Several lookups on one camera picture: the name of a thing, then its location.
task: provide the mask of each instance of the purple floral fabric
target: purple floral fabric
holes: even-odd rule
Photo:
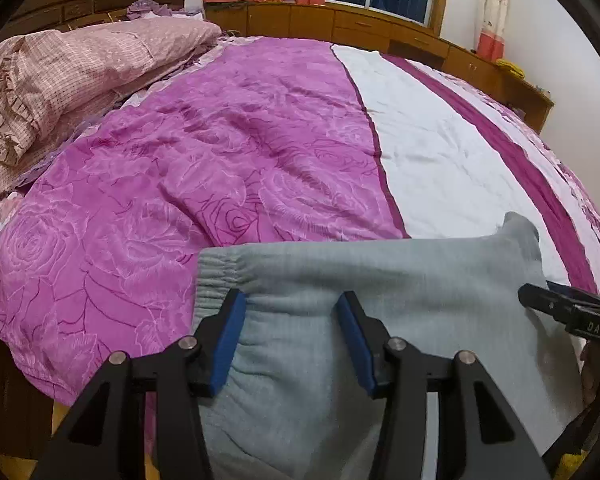
[[[71,404],[110,352],[188,333],[200,249],[405,236],[383,182],[329,44],[228,46],[109,113],[33,185],[0,234],[0,338]]]

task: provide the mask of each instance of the pillow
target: pillow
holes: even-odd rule
[[[60,116],[175,62],[220,28],[197,20],[133,20],[0,43],[0,162],[15,166]]]
[[[201,399],[216,479],[368,478],[384,401],[356,381],[334,314],[344,290],[423,352],[475,351],[544,452],[579,413],[582,393],[564,328],[518,301],[527,282],[546,283],[538,232],[515,213],[481,238],[203,250],[193,328],[229,288],[247,294],[227,383],[215,399]],[[433,480],[433,394],[430,401],[423,478]]]

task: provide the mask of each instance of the rose pattern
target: rose pattern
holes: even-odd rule
[[[329,44],[228,45],[36,181],[0,234],[0,338],[70,404],[110,352],[189,333],[200,249],[401,238],[373,135]]]

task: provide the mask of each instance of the silver bolt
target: silver bolt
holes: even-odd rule
[[[198,340],[192,335],[186,335],[180,341],[178,341],[178,346],[183,350],[191,350],[195,348],[198,344]]]
[[[475,354],[473,352],[471,352],[470,350],[461,350],[458,353],[458,358],[460,359],[461,363],[464,363],[466,365],[474,364],[477,359]]]
[[[118,350],[117,352],[113,352],[113,354],[109,356],[109,362],[112,365],[121,365],[125,361],[126,354],[124,352],[121,352],[120,350]]]
[[[389,345],[389,348],[391,350],[395,350],[397,352],[400,352],[407,348],[407,342],[401,337],[392,337],[386,343]]]

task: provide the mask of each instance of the bed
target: bed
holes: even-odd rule
[[[114,22],[134,1],[27,0],[0,40]],[[478,237],[513,210],[538,229],[547,279],[600,294],[586,190],[462,80],[279,38],[219,38],[178,70],[55,145],[26,193],[0,196],[0,339],[55,400],[71,404],[111,352],[187,334],[211,246]]]

